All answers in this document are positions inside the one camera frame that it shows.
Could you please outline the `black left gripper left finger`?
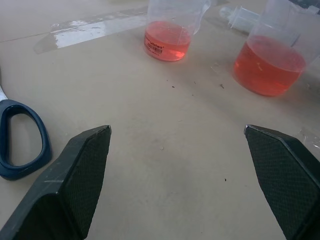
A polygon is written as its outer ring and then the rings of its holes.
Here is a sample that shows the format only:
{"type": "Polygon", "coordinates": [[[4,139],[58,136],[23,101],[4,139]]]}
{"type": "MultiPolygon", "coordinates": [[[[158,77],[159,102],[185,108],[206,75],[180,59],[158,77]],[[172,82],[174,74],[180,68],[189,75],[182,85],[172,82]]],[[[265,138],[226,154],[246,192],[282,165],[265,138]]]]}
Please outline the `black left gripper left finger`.
{"type": "Polygon", "coordinates": [[[0,231],[2,240],[84,240],[101,194],[112,130],[71,138],[0,231]]]}

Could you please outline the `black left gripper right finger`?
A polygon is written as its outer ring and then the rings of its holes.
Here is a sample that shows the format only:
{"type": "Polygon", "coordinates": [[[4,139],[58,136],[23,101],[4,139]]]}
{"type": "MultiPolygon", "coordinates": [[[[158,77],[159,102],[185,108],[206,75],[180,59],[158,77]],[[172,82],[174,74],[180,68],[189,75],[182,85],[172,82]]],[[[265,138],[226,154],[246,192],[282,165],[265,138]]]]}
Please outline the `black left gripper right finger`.
{"type": "Polygon", "coordinates": [[[320,238],[320,162],[297,138],[244,129],[259,186],[287,240],[320,238]]]}

